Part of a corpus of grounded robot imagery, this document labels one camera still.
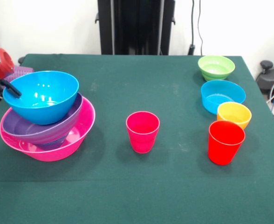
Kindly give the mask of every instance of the red cup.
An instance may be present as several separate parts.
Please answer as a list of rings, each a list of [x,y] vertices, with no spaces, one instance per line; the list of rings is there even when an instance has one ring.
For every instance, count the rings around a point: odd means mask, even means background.
[[[208,157],[218,165],[231,163],[245,137],[244,130],[233,122],[213,122],[209,127]]]
[[[133,150],[148,153],[155,144],[160,127],[159,118],[147,111],[138,111],[127,117],[126,126]]]

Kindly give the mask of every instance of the purple bowl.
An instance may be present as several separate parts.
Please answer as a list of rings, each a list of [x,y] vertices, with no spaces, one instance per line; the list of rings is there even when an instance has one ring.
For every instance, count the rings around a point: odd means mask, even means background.
[[[51,125],[31,123],[11,110],[5,117],[2,127],[7,134],[22,141],[38,145],[45,150],[54,149],[63,143],[69,131],[76,124],[82,102],[82,95],[78,93],[67,115]]]

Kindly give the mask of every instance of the yellow cup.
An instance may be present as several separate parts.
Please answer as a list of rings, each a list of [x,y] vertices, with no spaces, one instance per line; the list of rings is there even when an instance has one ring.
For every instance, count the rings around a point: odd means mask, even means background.
[[[229,120],[245,129],[252,117],[251,111],[236,102],[225,102],[218,107],[217,120]]]

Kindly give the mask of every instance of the blue bowl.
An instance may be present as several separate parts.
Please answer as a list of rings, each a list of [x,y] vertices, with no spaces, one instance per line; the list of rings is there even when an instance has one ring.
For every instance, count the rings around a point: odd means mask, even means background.
[[[38,125],[48,125],[62,119],[74,103],[78,80],[61,71],[39,71],[11,82],[21,93],[15,98],[5,88],[4,100],[23,118]]]
[[[202,85],[201,98],[205,109],[217,114],[218,106],[224,102],[233,101],[242,104],[246,99],[246,93],[233,82],[212,80]]]

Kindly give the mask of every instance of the white wall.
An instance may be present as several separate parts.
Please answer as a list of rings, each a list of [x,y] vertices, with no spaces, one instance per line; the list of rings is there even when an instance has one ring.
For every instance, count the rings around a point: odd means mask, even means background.
[[[195,54],[198,0],[194,14]],[[176,0],[170,54],[191,43],[191,0]],[[15,62],[27,53],[100,54],[97,0],[0,0],[0,47]],[[274,62],[274,0],[202,0],[203,54],[241,55],[255,76],[263,59]]]
[[[195,0],[195,54],[200,53]],[[172,27],[170,54],[185,55],[191,42],[191,0],[176,0],[176,26]],[[260,61],[274,63],[274,0],[202,0],[200,33],[204,55],[241,55],[253,76]]]
[[[0,0],[0,47],[28,53],[100,54],[97,0]]]

